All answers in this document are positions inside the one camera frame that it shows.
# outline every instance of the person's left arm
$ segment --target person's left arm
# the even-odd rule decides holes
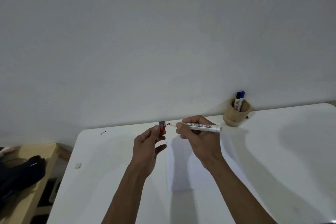
[[[135,223],[145,180],[154,169],[157,154],[167,147],[166,144],[155,147],[158,141],[165,140],[165,133],[155,125],[135,138],[132,160],[101,224]]]

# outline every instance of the paper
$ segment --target paper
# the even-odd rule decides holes
[[[169,190],[177,191],[216,186],[213,177],[193,153],[188,140],[183,140],[178,136],[168,142],[167,146],[166,163]],[[243,183],[247,182],[234,146],[225,133],[220,134],[220,147],[232,171]]]

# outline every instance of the table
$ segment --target table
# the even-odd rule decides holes
[[[3,161],[29,159],[35,155],[40,155],[46,159],[45,176],[33,186],[21,191],[17,197],[12,198],[6,204],[0,213],[0,224],[29,224],[33,216],[50,213],[51,208],[49,206],[37,208],[37,204],[57,158],[69,161],[71,153],[56,143],[27,145],[19,147],[10,154],[6,154],[3,157]],[[8,163],[14,166],[20,164],[15,164],[15,161]]]
[[[336,108],[330,104],[251,112],[231,136],[251,184],[279,223],[336,219]],[[134,138],[157,124],[82,131],[48,224],[100,223],[131,156]],[[167,139],[176,136],[167,127]],[[137,223],[234,223],[218,188],[167,190],[165,154],[146,180]]]

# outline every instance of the bamboo pen holder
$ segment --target bamboo pen holder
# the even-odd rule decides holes
[[[249,102],[247,102],[245,99],[243,100],[243,103],[241,104],[241,111],[237,111],[233,108],[233,103],[235,102],[235,99],[230,100],[230,104],[223,115],[223,120],[226,124],[228,124],[231,127],[238,127],[242,124],[242,122],[245,120],[246,116],[249,114],[251,110],[251,105]]]

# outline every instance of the white tabletop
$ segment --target white tabletop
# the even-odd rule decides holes
[[[247,178],[279,223],[336,219],[336,108],[330,104],[250,113],[231,136]],[[100,223],[131,156],[134,138],[157,124],[82,131],[48,224]],[[176,136],[167,127],[167,139]],[[165,154],[146,180],[137,223],[234,223],[218,188],[167,190]]]

